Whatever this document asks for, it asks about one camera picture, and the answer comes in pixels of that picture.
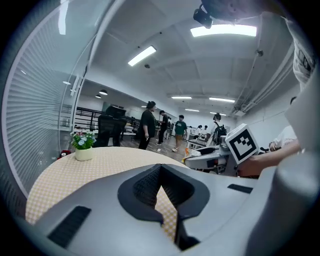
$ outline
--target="cube with black and white marker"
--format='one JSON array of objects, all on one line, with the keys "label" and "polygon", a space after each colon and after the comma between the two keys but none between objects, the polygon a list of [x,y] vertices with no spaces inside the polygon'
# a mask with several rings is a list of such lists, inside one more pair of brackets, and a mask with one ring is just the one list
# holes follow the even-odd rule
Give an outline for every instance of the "cube with black and white marker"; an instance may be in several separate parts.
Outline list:
[{"label": "cube with black and white marker", "polygon": [[243,123],[227,134],[228,145],[237,165],[258,151],[258,144],[247,124]]}]

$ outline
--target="man in black shirt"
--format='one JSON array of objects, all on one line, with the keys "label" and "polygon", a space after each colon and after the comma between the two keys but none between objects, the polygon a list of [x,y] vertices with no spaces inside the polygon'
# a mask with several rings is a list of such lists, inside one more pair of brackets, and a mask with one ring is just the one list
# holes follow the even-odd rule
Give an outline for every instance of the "man in black shirt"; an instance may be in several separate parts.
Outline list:
[{"label": "man in black shirt", "polygon": [[161,143],[164,142],[164,134],[165,134],[165,131],[167,130],[167,126],[168,126],[168,116],[166,115],[166,113],[163,110],[161,110],[160,115],[163,116],[163,118],[162,118],[162,121],[160,121],[161,129],[160,129],[160,133],[159,133],[159,141],[157,143],[158,146],[160,146]]},{"label": "man in black shirt", "polygon": [[149,101],[146,105],[146,110],[142,113],[140,125],[137,131],[140,140],[139,149],[145,150],[149,144],[150,138],[155,136],[156,125],[155,117],[152,114],[156,109],[156,103]]}]

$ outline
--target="flower pot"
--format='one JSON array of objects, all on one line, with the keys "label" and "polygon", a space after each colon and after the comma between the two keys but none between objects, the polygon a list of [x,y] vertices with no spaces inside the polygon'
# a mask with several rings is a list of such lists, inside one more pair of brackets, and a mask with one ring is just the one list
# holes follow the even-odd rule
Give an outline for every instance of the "flower pot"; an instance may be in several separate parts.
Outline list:
[{"label": "flower pot", "polygon": [[88,149],[75,149],[75,159],[78,161],[87,161],[94,157],[92,147]]}]

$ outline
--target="yellow checkered tablecloth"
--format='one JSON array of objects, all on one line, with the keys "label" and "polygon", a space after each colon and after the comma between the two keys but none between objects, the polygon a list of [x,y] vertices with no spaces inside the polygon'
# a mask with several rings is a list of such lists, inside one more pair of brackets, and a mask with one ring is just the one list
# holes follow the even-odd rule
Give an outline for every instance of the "yellow checkered tablecloth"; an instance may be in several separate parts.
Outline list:
[{"label": "yellow checkered tablecloth", "polygon": [[[78,161],[75,154],[67,155],[51,164],[35,181],[26,202],[25,218],[30,224],[52,206],[93,180],[152,164],[182,163],[151,151],[129,147],[93,148],[93,159]],[[177,211],[161,187],[155,209],[163,215],[163,229],[173,240]]]}]

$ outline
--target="recessed light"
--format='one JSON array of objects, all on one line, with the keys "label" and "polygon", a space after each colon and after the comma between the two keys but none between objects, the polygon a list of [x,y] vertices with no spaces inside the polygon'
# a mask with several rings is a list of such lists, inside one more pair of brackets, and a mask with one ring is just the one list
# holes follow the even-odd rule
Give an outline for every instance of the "recessed light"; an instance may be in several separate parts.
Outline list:
[{"label": "recessed light", "polygon": [[138,62],[142,61],[143,59],[145,59],[149,55],[155,53],[156,51],[157,50],[153,46],[149,46],[147,49],[145,49],[144,51],[140,52],[137,56],[135,56],[132,60],[130,60],[128,62],[128,64],[131,67],[133,67],[135,64],[137,64]]},{"label": "recessed light", "polygon": [[186,100],[190,100],[192,99],[190,96],[173,96],[171,97],[172,99],[186,99]]},{"label": "recessed light", "polygon": [[[216,112],[210,112],[210,114],[216,114]],[[221,116],[226,116],[226,114],[221,114],[221,113],[219,113]]]},{"label": "recessed light", "polygon": [[227,98],[209,98],[209,100],[211,101],[219,101],[219,102],[231,102],[231,103],[234,103],[235,100],[233,99],[227,99]]},{"label": "recessed light", "polygon": [[99,91],[99,93],[102,95],[108,95],[108,93],[105,89],[102,89],[101,91]]},{"label": "recessed light", "polygon": [[194,112],[199,112],[199,110],[196,110],[196,109],[187,109],[185,108],[186,111],[194,111]]},{"label": "recessed light", "polygon": [[206,35],[218,34],[234,34],[255,37],[257,35],[257,28],[255,26],[247,25],[231,25],[231,24],[217,24],[212,25],[210,29],[204,26],[190,29],[194,38]]}]

